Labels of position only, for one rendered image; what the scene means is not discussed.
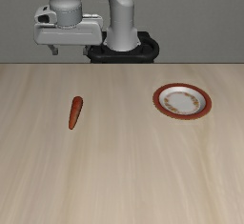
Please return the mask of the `orange carrot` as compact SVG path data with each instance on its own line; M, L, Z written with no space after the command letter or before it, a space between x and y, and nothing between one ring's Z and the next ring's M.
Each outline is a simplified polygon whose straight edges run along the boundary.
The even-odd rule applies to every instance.
M83 107L83 98L81 96L75 96L71 103L71 111L70 111L70 117L69 117L69 129L73 130L78 117L81 113Z

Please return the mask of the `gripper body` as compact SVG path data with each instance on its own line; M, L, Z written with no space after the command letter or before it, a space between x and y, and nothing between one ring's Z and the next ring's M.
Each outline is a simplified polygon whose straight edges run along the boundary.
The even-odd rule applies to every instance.
M40 7L34 15L34 41L38 45L100 45L103 19L98 14L83 14L74 24L67 16L65 26L59 26L58 15L49 5Z

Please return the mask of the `red-rimmed white plate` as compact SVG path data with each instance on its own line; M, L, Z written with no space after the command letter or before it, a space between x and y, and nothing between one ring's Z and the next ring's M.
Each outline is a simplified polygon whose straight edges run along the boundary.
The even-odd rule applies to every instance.
M212 99L206 92L185 83L161 86L153 93L152 101L160 112L179 120L201 118L212 108Z

